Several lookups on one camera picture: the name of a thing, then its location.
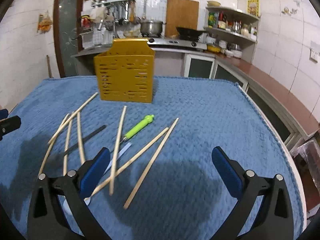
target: yellow bowl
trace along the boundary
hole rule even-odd
[[[207,1],[208,2],[208,6],[221,6],[221,3],[217,2],[217,1]]]
[[[207,50],[214,53],[219,53],[221,51],[221,48],[207,45]]]

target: white container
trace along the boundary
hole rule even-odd
[[[238,50],[231,50],[233,52],[233,57],[235,58],[242,58],[242,51],[238,51]]]
[[[226,41],[219,41],[219,47],[222,49],[226,49],[227,48],[227,42]]]
[[[233,52],[231,50],[226,50],[226,56],[227,57],[233,57]]]
[[[207,36],[205,41],[207,44],[215,44],[216,43],[216,38],[213,38],[213,37],[210,37],[210,36]]]

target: brown door frame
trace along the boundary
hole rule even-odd
[[[83,5],[83,0],[77,0],[77,8],[76,8],[77,19],[79,19],[81,16],[82,5]],[[77,35],[78,35],[78,51],[81,51],[83,48],[82,48],[82,39],[81,39],[81,36],[79,36],[80,34],[79,21],[77,21],[76,26],[77,26]],[[60,38],[59,38],[59,0],[54,0],[54,4],[53,4],[53,39],[54,39],[54,50],[56,53],[59,74],[61,78],[64,78],[66,77],[66,74],[64,72],[64,67],[62,62]]]

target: yellow plastic basket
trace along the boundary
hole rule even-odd
[[[154,51],[145,38],[114,39],[94,57],[102,100],[152,102]]]

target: gas stove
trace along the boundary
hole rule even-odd
[[[207,44],[196,42],[196,41],[186,41],[186,40],[175,40],[166,38],[150,38],[148,41],[150,47],[185,47],[192,49],[207,49]]]

